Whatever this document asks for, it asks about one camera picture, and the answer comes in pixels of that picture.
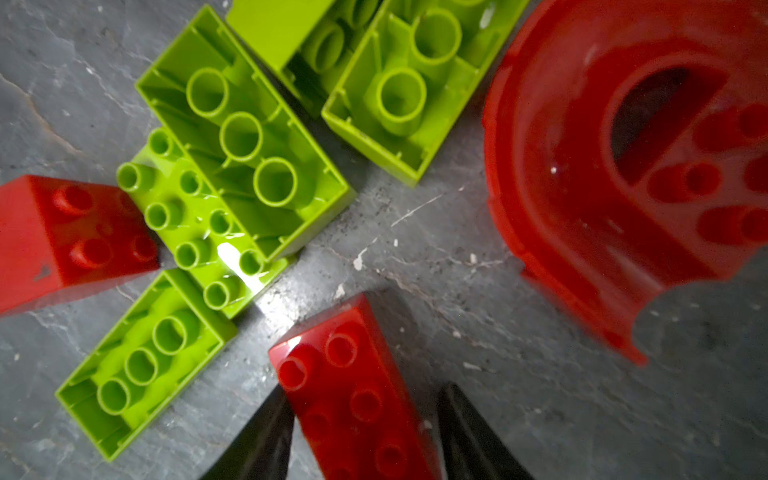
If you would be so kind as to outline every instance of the upside-down green block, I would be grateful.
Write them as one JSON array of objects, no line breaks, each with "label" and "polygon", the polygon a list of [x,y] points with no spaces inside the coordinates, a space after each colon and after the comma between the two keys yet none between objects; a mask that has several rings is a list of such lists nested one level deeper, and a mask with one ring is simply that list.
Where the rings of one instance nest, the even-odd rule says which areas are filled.
[{"label": "upside-down green block", "polygon": [[323,107],[333,131],[415,186],[528,0],[385,0]]},{"label": "upside-down green block", "polygon": [[379,0],[235,0],[227,23],[317,117],[378,7]]},{"label": "upside-down green block", "polygon": [[136,84],[260,260],[300,250],[355,198],[206,5]]},{"label": "upside-down green block", "polygon": [[146,224],[200,284],[213,310],[235,317],[275,280],[294,256],[265,261],[256,242],[165,127],[118,168],[118,186],[144,212]]},{"label": "upside-down green block", "polygon": [[111,462],[236,334],[187,273],[165,270],[56,397]]}]

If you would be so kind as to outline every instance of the red plastic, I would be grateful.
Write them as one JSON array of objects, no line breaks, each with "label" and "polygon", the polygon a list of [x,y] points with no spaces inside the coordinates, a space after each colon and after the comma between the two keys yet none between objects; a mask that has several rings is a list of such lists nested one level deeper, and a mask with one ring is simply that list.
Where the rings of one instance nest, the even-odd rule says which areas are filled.
[{"label": "red plastic", "polygon": [[[620,108],[665,75],[679,88],[614,158]],[[649,301],[729,279],[768,242],[766,78],[766,2],[550,0],[493,81],[497,228],[527,278],[637,363]]]},{"label": "red plastic", "polygon": [[429,435],[362,294],[294,326],[270,350],[329,480],[436,480]]},{"label": "red plastic", "polygon": [[0,315],[84,298],[157,269],[117,187],[25,175],[0,187]]}]

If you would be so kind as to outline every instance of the green plastic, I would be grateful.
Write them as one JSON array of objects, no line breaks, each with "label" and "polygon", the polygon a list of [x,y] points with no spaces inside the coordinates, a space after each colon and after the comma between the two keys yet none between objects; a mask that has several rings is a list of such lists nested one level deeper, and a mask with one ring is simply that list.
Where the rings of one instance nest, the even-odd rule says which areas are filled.
[{"label": "green plastic", "polygon": [[528,0],[385,0],[323,107],[363,155],[415,186]]},{"label": "green plastic", "polygon": [[203,172],[164,127],[118,168],[118,186],[144,212],[144,221],[204,289],[214,310],[233,318],[293,261],[265,261],[256,242]]},{"label": "green plastic", "polygon": [[227,22],[318,117],[378,6],[379,0],[235,0]]},{"label": "green plastic", "polygon": [[[355,191],[210,6],[136,87],[253,241],[259,260],[300,250],[354,200]],[[267,162],[291,168],[263,167]]]},{"label": "green plastic", "polygon": [[236,334],[187,273],[165,270],[56,397],[111,462]]}]

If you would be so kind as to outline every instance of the plastic toy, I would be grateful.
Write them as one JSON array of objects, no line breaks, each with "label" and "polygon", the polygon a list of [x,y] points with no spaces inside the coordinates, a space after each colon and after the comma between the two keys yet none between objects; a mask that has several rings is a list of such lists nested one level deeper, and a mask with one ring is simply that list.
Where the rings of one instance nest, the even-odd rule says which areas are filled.
[{"label": "plastic toy", "polygon": [[378,6],[379,0],[236,0],[227,22],[318,117]]},{"label": "plastic toy", "polygon": [[176,259],[204,289],[206,305],[233,318],[293,261],[267,263],[199,168],[183,155],[166,128],[158,128],[130,163],[118,168],[118,185],[144,212]]},{"label": "plastic toy", "polygon": [[326,478],[439,478],[364,295],[294,326],[270,361]]},{"label": "plastic toy", "polygon": [[229,28],[206,5],[137,89],[268,263],[355,198]]},{"label": "plastic toy", "polygon": [[285,480],[293,419],[285,392],[276,386],[200,480]]},{"label": "plastic toy", "polygon": [[528,0],[385,0],[323,107],[371,161],[415,186]]},{"label": "plastic toy", "polygon": [[235,334],[189,274],[165,270],[56,396],[111,462]]},{"label": "plastic toy", "polygon": [[[649,301],[727,280],[768,243],[766,5],[551,0],[488,93],[496,226],[527,278],[637,363]],[[669,101],[622,139],[648,91]]]},{"label": "plastic toy", "polygon": [[[440,390],[437,413],[449,480],[533,480],[455,383]],[[293,410],[277,386],[200,480],[285,480],[292,433]]]},{"label": "plastic toy", "polygon": [[115,187],[25,175],[0,187],[0,314],[108,290],[157,269],[141,213]]}]

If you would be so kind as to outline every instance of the white speck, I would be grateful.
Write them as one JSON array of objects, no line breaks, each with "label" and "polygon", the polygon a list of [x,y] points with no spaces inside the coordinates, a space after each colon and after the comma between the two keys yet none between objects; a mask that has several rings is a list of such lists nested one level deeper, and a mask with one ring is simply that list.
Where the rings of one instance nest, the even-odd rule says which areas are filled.
[{"label": "white speck", "polygon": [[495,12],[496,12],[496,4],[491,3],[485,9],[485,12],[482,13],[482,17],[480,18],[480,28],[486,28],[491,24],[491,20],[493,19],[493,14]]},{"label": "white speck", "polygon": [[357,257],[352,261],[352,266],[355,267],[355,270],[360,271],[362,270],[362,255],[368,251],[368,247],[365,247],[364,249],[360,250],[360,253],[357,254]]},{"label": "white speck", "polygon": [[56,447],[56,444],[53,443],[51,439],[42,439],[38,440],[37,442],[33,442],[31,444],[32,449],[34,449],[36,452],[42,452],[43,450],[50,450]]},{"label": "white speck", "polygon": [[611,227],[612,229],[614,229],[616,231],[616,233],[618,233],[619,235],[624,233],[624,229],[619,227],[618,224],[616,224],[616,222],[614,222],[610,218],[608,220],[606,220],[605,223],[607,223],[608,226]]},{"label": "white speck", "polygon": [[341,297],[343,297],[345,293],[346,292],[344,291],[344,284],[340,283],[339,287],[336,289],[336,293],[333,294],[333,299],[338,300]]}]

